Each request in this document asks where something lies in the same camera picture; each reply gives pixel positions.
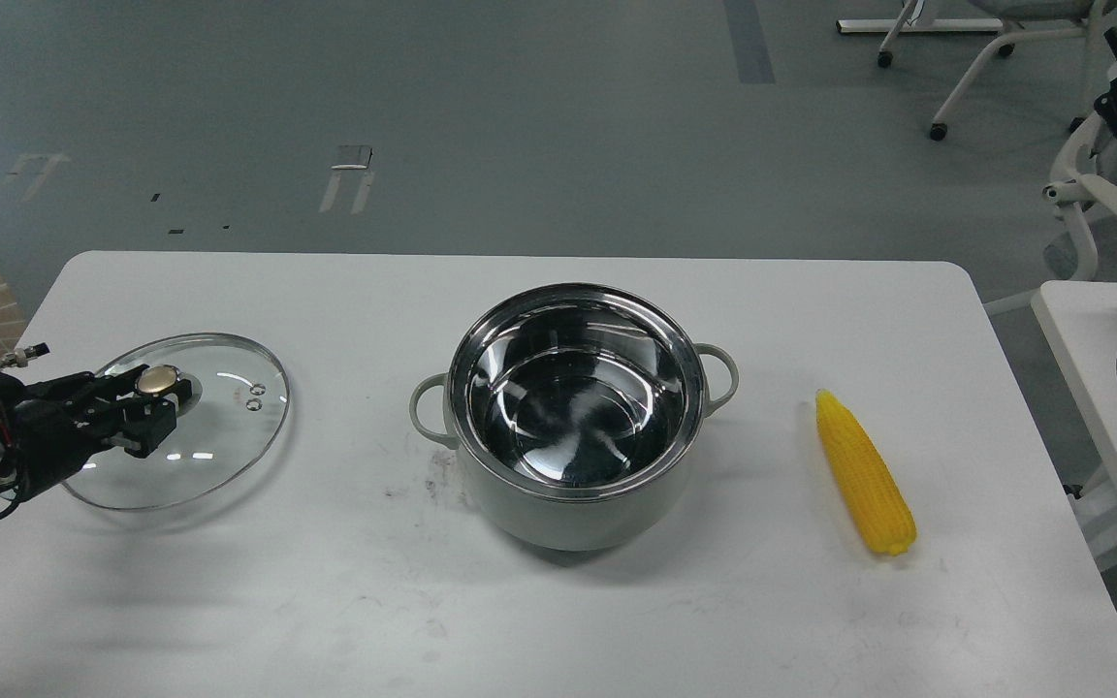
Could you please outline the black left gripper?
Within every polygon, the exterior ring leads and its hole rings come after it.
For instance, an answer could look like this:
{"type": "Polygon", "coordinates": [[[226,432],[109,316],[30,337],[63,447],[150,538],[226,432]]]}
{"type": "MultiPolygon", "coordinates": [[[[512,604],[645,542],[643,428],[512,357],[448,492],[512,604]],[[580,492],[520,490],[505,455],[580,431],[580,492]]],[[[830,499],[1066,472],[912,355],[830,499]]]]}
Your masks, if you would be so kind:
{"type": "Polygon", "coordinates": [[[101,443],[136,459],[154,455],[174,431],[178,408],[195,407],[195,376],[173,364],[97,377],[82,371],[28,385],[0,370],[0,495],[12,499],[0,520],[98,455],[99,441],[76,420],[76,393],[89,385],[96,400],[115,401],[98,417],[101,443]]]}

